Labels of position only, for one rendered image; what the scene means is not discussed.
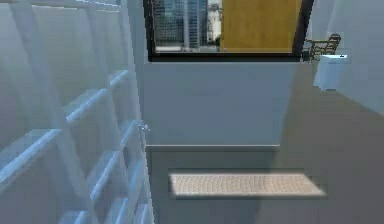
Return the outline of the black framed window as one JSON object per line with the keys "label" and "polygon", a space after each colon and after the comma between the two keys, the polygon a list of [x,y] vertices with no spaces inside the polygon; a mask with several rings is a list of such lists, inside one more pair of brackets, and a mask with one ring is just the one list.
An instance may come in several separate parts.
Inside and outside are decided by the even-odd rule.
{"label": "black framed window", "polygon": [[314,0],[142,0],[151,62],[297,62]]}

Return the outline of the white open shelf unit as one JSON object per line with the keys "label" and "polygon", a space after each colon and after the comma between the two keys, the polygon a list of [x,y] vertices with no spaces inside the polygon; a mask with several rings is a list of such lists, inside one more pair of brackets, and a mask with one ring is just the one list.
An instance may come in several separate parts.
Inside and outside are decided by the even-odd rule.
{"label": "white open shelf unit", "polygon": [[0,224],[155,224],[128,0],[0,0]]}

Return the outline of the pale woven floor mat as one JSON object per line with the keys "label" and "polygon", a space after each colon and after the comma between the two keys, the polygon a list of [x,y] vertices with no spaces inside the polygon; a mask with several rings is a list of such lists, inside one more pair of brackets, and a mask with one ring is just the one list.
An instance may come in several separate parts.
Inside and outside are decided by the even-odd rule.
{"label": "pale woven floor mat", "polygon": [[177,197],[322,197],[326,193],[301,173],[174,173]]}

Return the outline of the brown wooden chair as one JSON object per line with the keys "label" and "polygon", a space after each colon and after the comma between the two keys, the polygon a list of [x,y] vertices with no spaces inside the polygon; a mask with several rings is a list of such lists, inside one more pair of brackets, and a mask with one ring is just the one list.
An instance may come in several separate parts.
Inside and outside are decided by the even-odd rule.
{"label": "brown wooden chair", "polygon": [[302,59],[305,62],[319,61],[322,55],[334,55],[342,40],[340,34],[333,33],[326,40],[311,40],[306,39],[309,43],[308,48],[302,51]]}

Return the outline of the white toilet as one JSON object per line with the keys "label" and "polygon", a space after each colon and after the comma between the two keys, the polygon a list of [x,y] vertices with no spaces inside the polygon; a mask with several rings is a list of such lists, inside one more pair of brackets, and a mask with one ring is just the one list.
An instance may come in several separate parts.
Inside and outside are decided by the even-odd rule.
{"label": "white toilet", "polygon": [[346,54],[321,55],[313,85],[321,91],[336,90],[347,62],[348,56]]}

